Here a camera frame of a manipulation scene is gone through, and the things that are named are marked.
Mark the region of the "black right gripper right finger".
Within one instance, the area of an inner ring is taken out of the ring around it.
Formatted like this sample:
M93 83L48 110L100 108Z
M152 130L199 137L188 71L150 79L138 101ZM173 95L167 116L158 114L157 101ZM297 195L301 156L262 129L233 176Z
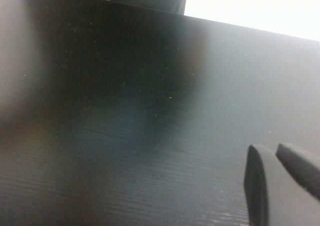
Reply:
M320 158L298 146L281 143L275 155L297 184L319 200Z

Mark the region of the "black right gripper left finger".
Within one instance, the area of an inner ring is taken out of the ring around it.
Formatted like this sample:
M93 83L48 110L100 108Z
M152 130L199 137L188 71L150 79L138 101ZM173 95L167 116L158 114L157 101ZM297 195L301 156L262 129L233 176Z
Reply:
M297 184L276 152L264 146L248 147L243 188L251 226L320 224L320 199Z

